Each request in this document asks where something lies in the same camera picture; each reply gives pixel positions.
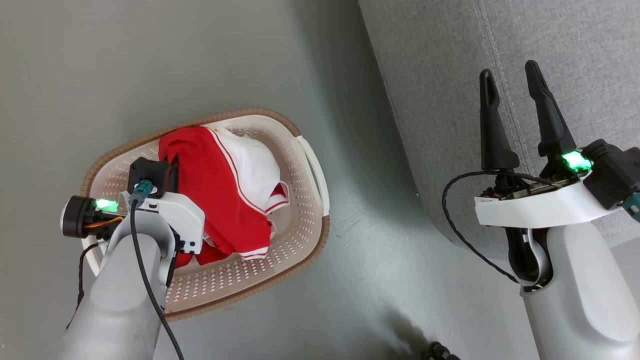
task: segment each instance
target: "basket handle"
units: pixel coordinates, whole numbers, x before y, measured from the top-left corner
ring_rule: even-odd
[[[315,192],[319,193],[319,196],[320,196],[319,202],[322,203],[323,216],[325,217],[329,215],[329,189],[327,188],[327,185],[326,185],[324,172],[322,171],[322,167],[320,166],[320,161],[318,161],[318,158],[314,153],[314,150],[311,149],[311,145],[309,145],[309,142],[307,141],[307,139],[302,137],[302,135],[297,136],[297,139],[300,145],[302,145],[302,148],[305,150],[305,154],[307,155],[307,159],[309,161],[309,164],[311,165],[311,169],[313,170],[314,177],[316,178],[316,183],[314,184],[314,185],[317,184],[317,186],[315,186],[316,187]]]

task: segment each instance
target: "red and white jacket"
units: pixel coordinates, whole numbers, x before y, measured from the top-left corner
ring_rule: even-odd
[[[183,127],[162,136],[158,156],[178,157],[178,191],[205,213],[199,264],[234,252],[243,259],[266,256],[275,231],[266,215],[289,204],[289,189],[263,143],[226,129]],[[191,255],[179,254],[176,267],[190,261]]]

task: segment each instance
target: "robotic arm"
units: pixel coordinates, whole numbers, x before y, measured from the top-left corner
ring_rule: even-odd
[[[520,162],[504,135],[493,76],[483,71],[483,170],[497,178],[476,197],[478,221],[505,228],[509,264],[543,360],[640,359],[640,312],[590,223],[622,209],[640,221],[640,150],[597,140],[578,151],[538,64],[530,60],[525,69],[538,112],[538,152],[548,159],[540,174],[545,184],[509,175]]]
[[[109,245],[100,274],[65,333],[60,359],[152,359],[161,322],[176,346],[163,315],[166,291],[178,251],[200,253],[204,212],[169,191],[177,188],[171,170],[165,161],[144,158],[131,165],[128,215],[103,211],[91,198],[67,202],[63,234],[94,235]]]

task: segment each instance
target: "black cable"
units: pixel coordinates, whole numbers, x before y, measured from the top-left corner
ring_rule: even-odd
[[[145,289],[147,289],[147,294],[149,295],[149,299],[151,300],[151,304],[154,306],[156,310],[156,314],[158,314],[158,318],[160,318],[160,322],[162,323],[164,329],[166,330],[167,335],[169,335],[169,339],[171,340],[171,344],[173,344],[173,348],[175,349],[176,354],[178,354],[178,359],[184,360],[184,355],[182,355],[182,350],[180,350],[180,345],[178,345],[178,341],[175,339],[175,335],[173,335],[173,331],[171,331],[171,327],[169,327],[169,323],[166,322],[164,318],[164,312],[158,305],[158,301],[156,300],[156,296],[154,295],[153,290],[151,289],[151,284],[149,284],[149,279],[147,278],[147,271],[145,270],[145,264],[142,262],[142,254],[140,253],[140,243],[138,243],[138,232],[136,231],[136,205],[138,205],[137,200],[133,200],[131,204],[131,237],[133,238],[133,247],[136,249],[136,258],[138,258],[138,267],[140,268],[140,275],[142,275],[142,281],[145,283]]]
[[[464,236],[462,236],[462,234],[458,231],[458,228],[456,228],[456,225],[453,223],[453,220],[451,220],[451,215],[449,214],[449,210],[447,210],[447,193],[449,192],[449,189],[451,189],[453,184],[457,183],[459,180],[462,180],[466,177],[479,176],[479,175],[504,175],[504,176],[518,177],[520,179],[535,181],[537,183],[547,184],[550,186],[555,186],[557,188],[559,188],[560,186],[554,184],[550,180],[542,179],[540,177],[535,177],[527,174],[518,174],[515,172],[501,172],[501,171],[473,171],[473,172],[467,172],[466,174],[462,174],[454,177],[451,181],[449,181],[447,186],[445,186],[444,190],[442,191],[442,211],[444,211],[444,217],[447,219],[447,222],[449,223],[449,226],[451,226],[451,229],[453,230],[453,232],[456,233],[456,235],[458,235],[460,240],[462,240],[462,242],[469,248],[469,250],[471,250],[475,255],[478,255],[478,257],[481,258],[485,263],[489,264],[491,267],[498,270],[500,274],[508,277],[509,280],[517,284],[520,284],[513,275],[504,271],[498,265],[492,263],[489,259],[487,259],[484,255],[482,255],[478,250],[476,250],[476,248],[473,245],[471,245],[467,241],[467,239],[465,239]]]
[[[76,304],[76,310],[74,311],[74,315],[71,316],[71,321],[69,321],[69,323],[67,324],[67,330],[69,329],[69,325],[71,325],[71,322],[74,321],[74,317],[76,317],[76,312],[78,311],[78,308],[80,307],[80,302],[84,298],[84,288],[83,288],[84,258],[86,257],[86,253],[87,252],[95,249],[98,245],[100,245],[100,244],[99,243],[95,243],[95,244],[91,244],[91,245],[87,246],[86,249],[84,249],[82,251],[82,254],[80,255],[80,267],[79,267],[79,270],[78,270],[78,303]]]

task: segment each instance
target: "red fabric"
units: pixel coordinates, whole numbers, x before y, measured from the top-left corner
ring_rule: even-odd
[[[222,260],[233,252],[251,252],[269,246],[271,229],[265,214],[255,211],[238,194],[238,187],[225,157],[205,127],[183,127],[160,138],[158,156],[169,162],[179,159],[178,191],[187,195],[205,213],[204,231],[216,247],[203,241],[196,255],[201,265]],[[176,267],[191,260],[179,254]]]

